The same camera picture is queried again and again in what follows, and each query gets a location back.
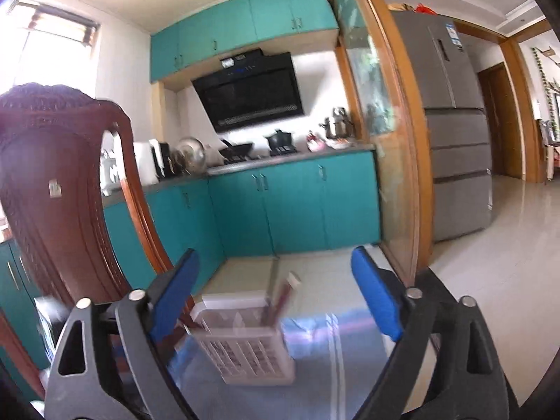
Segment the steel stock pot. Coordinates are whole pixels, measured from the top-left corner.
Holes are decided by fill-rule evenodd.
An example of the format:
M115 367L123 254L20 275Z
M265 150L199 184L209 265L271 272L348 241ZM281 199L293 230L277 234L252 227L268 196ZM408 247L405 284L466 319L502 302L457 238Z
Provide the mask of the steel stock pot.
M354 136L354 125L344 107L334 107L324 120L323 128L328 139L348 139Z

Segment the teal upper cabinets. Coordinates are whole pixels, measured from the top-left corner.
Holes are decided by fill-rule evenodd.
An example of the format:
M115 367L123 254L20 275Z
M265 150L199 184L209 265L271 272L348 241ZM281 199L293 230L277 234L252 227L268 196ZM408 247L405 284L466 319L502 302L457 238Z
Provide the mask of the teal upper cabinets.
M150 81L249 44L336 28L328 0L228 0L151 36Z

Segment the wooden glass sliding door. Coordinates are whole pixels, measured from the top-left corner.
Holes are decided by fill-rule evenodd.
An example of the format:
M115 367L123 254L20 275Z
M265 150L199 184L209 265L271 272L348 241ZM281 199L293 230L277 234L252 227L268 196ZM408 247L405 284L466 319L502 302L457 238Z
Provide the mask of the wooden glass sliding door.
M385 0L328 0L357 138L373 144L380 247L405 285L429 266L434 185L427 120L404 41Z

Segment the black range hood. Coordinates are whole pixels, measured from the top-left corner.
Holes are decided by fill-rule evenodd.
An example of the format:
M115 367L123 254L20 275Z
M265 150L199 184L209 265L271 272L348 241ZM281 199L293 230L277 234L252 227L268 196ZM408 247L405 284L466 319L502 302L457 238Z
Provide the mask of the black range hood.
M304 115L292 55L256 55L193 80L218 134Z

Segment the black clay pot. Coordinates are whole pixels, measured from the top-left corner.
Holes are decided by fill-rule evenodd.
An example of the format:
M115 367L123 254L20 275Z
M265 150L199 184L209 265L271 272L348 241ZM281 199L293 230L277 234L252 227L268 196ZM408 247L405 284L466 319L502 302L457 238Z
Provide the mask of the black clay pot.
M295 150L292 143L292 134L282 130L276 130L274 134L266 137L268 147L272 153L291 153Z

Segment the round steel lid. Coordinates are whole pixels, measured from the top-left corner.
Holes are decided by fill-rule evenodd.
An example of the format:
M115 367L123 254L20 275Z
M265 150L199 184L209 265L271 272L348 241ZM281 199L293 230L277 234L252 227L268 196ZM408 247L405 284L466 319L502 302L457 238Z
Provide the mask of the round steel lid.
M205 148L198 139L190 136L180 139L176 143L173 156L176 165L184 174L198 175L207 170Z

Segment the red-brown long chopstick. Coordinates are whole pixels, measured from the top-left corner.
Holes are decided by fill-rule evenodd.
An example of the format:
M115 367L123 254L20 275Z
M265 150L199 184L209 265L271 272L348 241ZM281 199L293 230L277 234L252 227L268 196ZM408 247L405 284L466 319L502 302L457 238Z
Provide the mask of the red-brown long chopstick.
M263 327L276 326L284 310L291 301L292 296L301 286L301 283L301 279L295 272L291 271L288 273L288 276L280 285L276 300L263 311L261 317L261 325Z

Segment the teal lower cabinets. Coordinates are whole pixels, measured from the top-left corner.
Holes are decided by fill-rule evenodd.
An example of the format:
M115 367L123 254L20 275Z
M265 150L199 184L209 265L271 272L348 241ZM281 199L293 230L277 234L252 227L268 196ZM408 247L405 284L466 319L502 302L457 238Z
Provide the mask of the teal lower cabinets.
M219 266L237 257L340 249L380 241L378 187L372 150L349 150L277 165L181 180L147 194L150 213L172 263L186 249L200 257L196 294ZM95 302L116 301L156 277L141 248L124 201L108 205L100 223L108 230L109 259L118 262L115 292L93 268L74 262ZM21 245L1 243L1 309L40 369L48 366L33 300L46 295L24 271Z

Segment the teal cabinets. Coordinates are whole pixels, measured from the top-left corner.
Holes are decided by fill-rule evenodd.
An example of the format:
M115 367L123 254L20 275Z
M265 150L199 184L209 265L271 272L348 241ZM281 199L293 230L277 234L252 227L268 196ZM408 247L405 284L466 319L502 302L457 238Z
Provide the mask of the teal cabinets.
M328 0L228 0L151 36L150 81L249 44L336 28Z
M237 257L340 249L380 241L378 187L372 150L349 150L277 165L181 180L147 194L150 213L172 263L186 249L200 257L196 294L219 266ZM109 259L118 262L115 292L93 268L74 262L95 302L116 301L156 277L141 248L124 201L108 205L100 223L108 230ZM33 300L46 295L24 271L21 245L1 243L1 309L40 369L48 366Z

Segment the brown wooden room door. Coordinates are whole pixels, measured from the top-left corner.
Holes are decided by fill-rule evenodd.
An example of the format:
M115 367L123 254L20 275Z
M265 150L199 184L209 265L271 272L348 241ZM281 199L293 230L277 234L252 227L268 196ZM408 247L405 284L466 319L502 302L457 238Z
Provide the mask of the brown wooden room door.
M515 94L504 63L477 73L490 131L492 173L521 179L523 154Z

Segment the carved wooden chair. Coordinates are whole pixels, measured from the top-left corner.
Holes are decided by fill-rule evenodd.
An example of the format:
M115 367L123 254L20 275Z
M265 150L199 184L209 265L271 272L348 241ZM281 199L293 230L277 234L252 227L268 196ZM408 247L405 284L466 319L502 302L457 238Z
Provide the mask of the carved wooden chair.
M124 110L65 85L17 85L1 96L1 205L33 281L68 306L117 301L131 289L104 219L104 133L120 138L124 202L148 262L165 273L174 265L140 185Z

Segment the white plastic utensil basket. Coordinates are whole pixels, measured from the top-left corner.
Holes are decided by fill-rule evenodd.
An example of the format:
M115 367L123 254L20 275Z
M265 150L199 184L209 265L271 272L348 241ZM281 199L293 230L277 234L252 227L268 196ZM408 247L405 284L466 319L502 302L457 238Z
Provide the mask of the white plastic utensil basket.
M295 361L278 324L265 325L264 291L209 294L191 310L190 334L230 385L278 386L295 380Z

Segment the grey refrigerator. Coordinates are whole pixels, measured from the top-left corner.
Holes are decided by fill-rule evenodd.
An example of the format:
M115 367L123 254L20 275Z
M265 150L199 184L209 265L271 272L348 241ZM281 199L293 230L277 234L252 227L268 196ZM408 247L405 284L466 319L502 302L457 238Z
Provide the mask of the grey refrigerator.
M430 142L434 240L484 230L492 221L492 155L480 83L451 19L393 12L415 77Z

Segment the blue cloth with stripes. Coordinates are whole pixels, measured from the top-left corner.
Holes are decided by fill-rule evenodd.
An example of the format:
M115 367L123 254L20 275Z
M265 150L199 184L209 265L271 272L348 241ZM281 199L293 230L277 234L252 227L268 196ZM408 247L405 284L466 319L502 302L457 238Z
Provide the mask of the blue cloth with stripes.
M226 384L191 337L170 373L200 419L352 419L394 344L366 309L282 321L295 380L285 386Z

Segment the black wok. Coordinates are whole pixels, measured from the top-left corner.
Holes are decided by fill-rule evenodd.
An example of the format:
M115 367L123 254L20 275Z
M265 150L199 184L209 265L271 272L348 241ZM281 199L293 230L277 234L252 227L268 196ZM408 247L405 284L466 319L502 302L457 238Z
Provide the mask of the black wok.
M219 155L221 155L226 163L236 163L244 162L250 157L253 149L253 143L242 143L242 144L232 144L226 139L221 139L221 142L225 145L224 148L219 149Z

